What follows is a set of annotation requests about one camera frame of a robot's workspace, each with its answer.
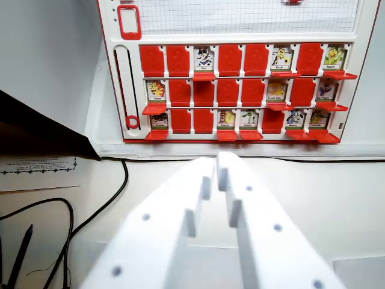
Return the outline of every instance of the dark object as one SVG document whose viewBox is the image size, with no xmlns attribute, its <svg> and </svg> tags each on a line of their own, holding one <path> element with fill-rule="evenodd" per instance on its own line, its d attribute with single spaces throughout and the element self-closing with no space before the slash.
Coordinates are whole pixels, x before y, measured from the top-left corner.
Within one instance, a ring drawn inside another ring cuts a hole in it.
<svg viewBox="0 0 385 289">
<path fill-rule="evenodd" d="M 13 264 L 13 268 L 11 271 L 10 278 L 8 280 L 7 285 L 1 285 L 4 289 L 14 289 L 17 281 L 17 277 L 19 276 L 20 269 L 23 264 L 24 256 L 26 250 L 28 249 L 29 241 L 31 241 L 33 232 L 33 225 L 29 226 L 28 230 L 26 230 L 22 244 L 20 246 L 19 252 L 17 253 L 16 260 Z"/>
<path fill-rule="evenodd" d="M 0 90 L 0 155 L 79 155 L 100 160 L 88 138 Z"/>
</svg>

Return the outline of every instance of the red flip-up tile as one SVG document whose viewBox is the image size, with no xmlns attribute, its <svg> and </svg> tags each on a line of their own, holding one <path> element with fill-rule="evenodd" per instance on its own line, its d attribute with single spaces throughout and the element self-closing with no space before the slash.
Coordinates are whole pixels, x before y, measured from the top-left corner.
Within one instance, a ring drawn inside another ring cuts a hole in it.
<svg viewBox="0 0 385 289">
<path fill-rule="evenodd" d="M 144 77 L 164 76 L 164 55 L 157 46 L 140 46 L 140 60 Z"/>
<path fill-rule="evenodd" d="M 209 109 L 194 110 L 194 129 L 196 134 L 212 134 L 214 115 Z"/>
<path fill-rule="evenodd" d="M 347 107 L 337 104 L 335 101 L 330 101 L 330 102 L 319 101 L 317 102 L 316 107 L 322 108 L 323 110 L 327 110 L 327 111 L 347 111 L 348 110 Z"/>
<path fill-rule="evenodd" d="M 246 45 L 245 55 L 245 75 L 246 76 L 265 76 L 269 50 L 264 44 Z"/>
<path fill-rule="evenodd" d="M 303 129 L 287 129 L 286 135 L 293 140 L 312 140 L 313 137 L 308 135 Z"/>
<path fill-rule="evenodd" d="M 274 111 L 286 111 L 294 109 L 292 105 L 288 105 L 285 102 L 269 102 L 268 104 L 266 104 L 266 106 Z"/>
<path fill-rule="evenodd" d="M 157 116 L 166 112 L 166 104 L 148 104 L 143 110 L 145 116 Z"/>
<path fill-rule="evenodd" d="M 262 132 L 264 134 L 280 134 L 285 114 L 281 111 L 265 109 L 263 114 Z"/>
<path fill-rule="evenodd" d="M 242 85 L 242 106 L 260 107 L 264 92 L 265 83 L 261 79 L 244 79 Z"/>
<path fill-rule="evenodd" d="M 315 91 L 312 78 L 297 78 L 294 80 L 290 101 L 295 107 L 309 107 Z"/>
<path fill-rule="evenodd" d="M 170 101 L 172 107 L 189 107 L 191 86 L 185 79 L 171 79 L 168 81 Z"/>
<path fill-rule="evenodd" d="M 218 106 L 236 107 L 238 101 L 239 84 L 235 79 L 218 79 Z"/>
<path fill-rule="evenodd" d="M 263 139 L 262 134 L 260 134 L 256 129 L 241 129 L 239 131 L 239 136 L 243 140 L 261 140 L 261 139 Z"/>
<path fill-rule="evenodd" d="M 188 77 L 190 70 L 190 53 L 184 45 L 167 46 L 167 66 L 171 77 Z"/>
<path fill-rule="evenodd" d="M 194 81 L 212 81 L 215 79 L 213 72 L 194 72 Z"/>
<path fill-rule="evenodd" d="M 309 136 L 315 138 L 319 143 L 332 144 L 340 142 L 340 139 L 334 134 L 330 134 L 327 129 L 310 129 Z"/>
<path fill-rule="evenodd" d="M 351 74 L 351 73 L 345 73 L 345 71 L 342 70 L 333 70 L 333 71 L 325 71 L 324 72 L 325 77 L 333 78 L 333 79 L 356 79 L 357 75 Z"/>
<path fill-rule="evenodd" d="M 271 72 L 271 76 L 277 77 L 277 78 L 297 78 L 300 77 L 302 74 L 300 73 L 293 73 L 291 71 L 276 71 Z"/>
<path fill-rule="evenodd" d="M 239 76 L 242 51 L 237 44 L 219 46 L 219 76 Z"/>
<path fill-rule="evenodd" d="M 171 110 L 171 126 L 175 134 L 189 134 L 191 129 L 191 114 L 187 110 Z"/>
<path fill-rule="evenodd" d="M 165 140 L 168 137 L 168 129 L 154 129 L 147 134 L 146 140 Z"/>
<path fill-rule="evenodd" d="M 238 139 L 238 135 L 232 129 L 219 129 L 217 138 L 219 141 L 235 141 Z"/>
<path fill-rule="evenodd" d="M 194 81 L 195 107 L 212 107 L 214 105 L 215 85 L 211 81 Z"/>
<path fill-rule="evenodd" d="M 317 75 L 324 50 L 320 43 L 301 44 L 297 70 L 302 75 Z"/>
</svg>

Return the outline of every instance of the white table surface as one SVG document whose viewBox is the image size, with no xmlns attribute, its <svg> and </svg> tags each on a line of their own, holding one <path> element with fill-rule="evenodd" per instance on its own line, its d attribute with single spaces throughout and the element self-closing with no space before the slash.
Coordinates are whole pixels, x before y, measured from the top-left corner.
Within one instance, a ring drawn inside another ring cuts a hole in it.
<svg viewBox="0 0 385 289">
<path fill-rule="evenodd" d="M 385 255 L 385 163 L 294 163 L 246 158 L 264 176 L 276 198 L 303 234 L 331 264 L 336 259 Z M 122 195 L 71 242 L 69 265 L 72 288 L 86 278 L 100 251 L 125 215 L 187 161 L 127 162 L 129 183 Z M 72 188 L 0 194 L 0 214 L 10 213 L 49 197 L 68 199 L 75 210 L 75 226 L 102 206 L 120 187 L 124 171 L 119 161 L 80 161 L 82 185 Z M 237 248 L 235 231 L 226 222 L 224 194 L 214 190 L 203 203 L 198 236 L 190 245 Z M 31 223 L 34 235 L 19 275 L 18 288 L 42 288 L 66 239 L 69 217 L 60 203 L 41 205 L 0 222 L 8 279 L 22 237 Z M 52 288 L 61 288 L 61 270 Z"/>
</svg>

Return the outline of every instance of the black pen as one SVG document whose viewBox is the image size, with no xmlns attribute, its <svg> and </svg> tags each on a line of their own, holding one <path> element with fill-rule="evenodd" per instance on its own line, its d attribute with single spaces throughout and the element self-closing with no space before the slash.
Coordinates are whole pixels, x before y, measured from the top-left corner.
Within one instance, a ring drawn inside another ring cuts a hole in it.
<svg viewBox="0 0 385 289">
<path fill-rule="evenodd" d="M 28 248 L 29 241 L 31 240 L 31 237 L 32 237 L 32 232 L 33 232 L 33 225 L 29 226 L 28 230 L 26 230 L 25 232 L 23 242 L 19 249 L 19 253 L 17 253 L 16 260 L 13 264 L 12 272 L 8 280 L 7 289 L 14 289 L 16 285 L 17 276 L 19 275 L 20 269 L 22 267 L 24 256 Z"/>
</svg>

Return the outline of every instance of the black dot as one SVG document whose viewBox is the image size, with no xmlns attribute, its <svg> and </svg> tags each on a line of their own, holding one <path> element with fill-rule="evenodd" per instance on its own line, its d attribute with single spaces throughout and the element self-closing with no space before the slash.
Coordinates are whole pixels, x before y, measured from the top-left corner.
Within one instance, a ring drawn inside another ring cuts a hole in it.
<svg viewBox="0 0 385 289">
<path fill-rule="evenodd" d="M 150 215 L 149 215 L 149 214 L 144 214 L 144 215 L 142 216 L 142 219 L 143 219 L 144 221 L 148 221 L 148 220 L 150 219 Z"/>
<path fill-rule="evenodd" d="M 281 232 L 282 231 L 282 226 L 279 225 L 279 224 L 276 224 L 276 225 L 274 225 L 274 230 L 276 230 L 277 232 Z"/>
<path fill-rule="evenodd" d="M 322 284 L 322 282 L 321 282 L 320 280 L 314 281 L 313 285 L 314 285 L 314 287 L 317 288 L 317 289 L 322 289 L 322 288 L 324 288 L 324 285 Z"/>
<path fill-rule="evenodd" d="M 119 276 L 121 272 L 122 272 L 122 268 L 120 268 L 119 266 L 116 266 L 112 270 L 112 275 L 113 277 L 116 277 L 116 276 Z"/>
</svg>

